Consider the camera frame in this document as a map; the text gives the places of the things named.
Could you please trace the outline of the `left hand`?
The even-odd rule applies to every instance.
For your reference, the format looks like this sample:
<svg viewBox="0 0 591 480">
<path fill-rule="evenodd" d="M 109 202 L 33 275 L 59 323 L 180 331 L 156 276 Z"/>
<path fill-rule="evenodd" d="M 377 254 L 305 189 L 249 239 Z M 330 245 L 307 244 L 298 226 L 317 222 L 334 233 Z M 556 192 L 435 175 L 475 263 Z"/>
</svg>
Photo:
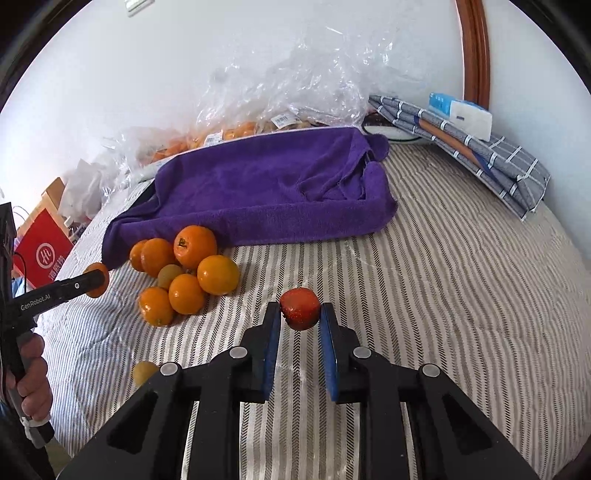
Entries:
<svg viewBox="0 0 591 480">
<path fill-rule="evenodd" d="M 9 372 L 6 385 L 9 390 L 16 390 L 23 398 L 22 410 L 34 421 L 46 419 L 53 402 L 51 387 L 47 378 L 48 365 L 42 357 L 45 343 L 41 336 L 33 333 L 31 338 L 20 348 L 21 355 L 29 360 L 29 367 L 25 376 L 16 381 Z"/>
</svg>

